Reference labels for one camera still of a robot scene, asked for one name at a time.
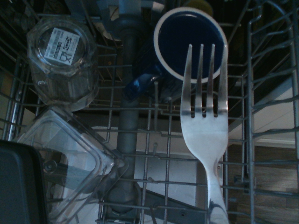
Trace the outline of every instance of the plastic food container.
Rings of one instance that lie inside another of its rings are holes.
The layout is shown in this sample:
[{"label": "plastic food container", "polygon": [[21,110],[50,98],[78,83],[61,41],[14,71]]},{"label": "plastic food container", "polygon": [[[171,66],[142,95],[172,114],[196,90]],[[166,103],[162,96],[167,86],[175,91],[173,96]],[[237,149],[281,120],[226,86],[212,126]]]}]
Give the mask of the plastic food container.
[{"label": "plastic food container", "polygon": [[41,19],[27,42],[33,83],[45,104],[76,111],[93,101],[98,55],[87,26],[62,16]]},{"label": "plastic food container", "polygon": [[101,199],[127,170],[122,155],[64,109],[41,113],[17,142],[41,154],[49,219],[69,223],[91,199]]}]

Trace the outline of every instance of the mug handle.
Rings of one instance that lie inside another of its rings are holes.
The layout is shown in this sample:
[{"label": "mug handle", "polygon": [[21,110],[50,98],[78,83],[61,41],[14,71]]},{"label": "mug handle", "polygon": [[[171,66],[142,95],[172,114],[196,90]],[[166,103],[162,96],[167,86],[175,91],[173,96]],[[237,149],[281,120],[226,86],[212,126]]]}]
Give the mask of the mug handle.
[{"label": "mug handle", "polygon": [[153,75],[149,73],[143,73],[135,80],[131,81],[122,91],[123,97],[128,101],[133,101],[141,96],[149,86],[151,86],[160,75]]}]

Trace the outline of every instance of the clear plastic lid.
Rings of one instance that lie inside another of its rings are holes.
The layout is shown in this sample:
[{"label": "clear plastic lid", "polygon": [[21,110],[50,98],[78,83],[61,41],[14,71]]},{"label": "clear plastic lid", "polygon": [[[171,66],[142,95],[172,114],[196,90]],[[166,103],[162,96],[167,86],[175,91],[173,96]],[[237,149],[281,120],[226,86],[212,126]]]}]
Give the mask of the clear plastic lid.
[{"label": "clear plastic lid", "polygon": [[50,221],[67,223],[88,200],[102,198],[128,168],[122,155],[73,114],[44,111],[17,140],[43,159]]}]

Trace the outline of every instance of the fork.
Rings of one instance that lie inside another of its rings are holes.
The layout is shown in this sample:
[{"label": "fork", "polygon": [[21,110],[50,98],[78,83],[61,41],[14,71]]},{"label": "fork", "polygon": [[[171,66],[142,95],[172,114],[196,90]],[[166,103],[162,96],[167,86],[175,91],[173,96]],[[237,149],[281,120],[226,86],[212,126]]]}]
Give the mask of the fork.
[{"label": "fork", "polygon": [[191,66],[192,45],[189,45],[181,99],[181,126],[190,152],[198,158],[206,170],[208,189],[209,224],[228,224],[217,165],[228,146],[228,47],[224,45],[218,92],[218,115],[213,110],[213,73],[215,45],[212,45],[206,93],[206,117],[202,112],[203,44],[200,46],[197,86],[195,92],[195,116],[191,117]]}]

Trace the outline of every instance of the blue mug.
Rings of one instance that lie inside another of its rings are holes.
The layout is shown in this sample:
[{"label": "blue mug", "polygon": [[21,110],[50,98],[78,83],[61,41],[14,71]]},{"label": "blue mug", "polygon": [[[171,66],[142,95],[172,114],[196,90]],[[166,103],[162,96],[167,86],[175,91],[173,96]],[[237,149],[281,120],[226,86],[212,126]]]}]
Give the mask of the blue mug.
[{"label": "blue mug", "polygon": [[217,77],[224,45],[228,45],[221,27],[198,9],[180,7],[161,17],[154,34],[141,47],[132,64],[134,80],[123,89],[124,98],[134,100],[145,94],[154,99],[155,81],[158,81],[159,102],[179,98],[189,44],[192,44],[191,83],[197,82],[201,44],[204,44],[202,82],[207,82],[212,44],[215,44],[213,78]]}]

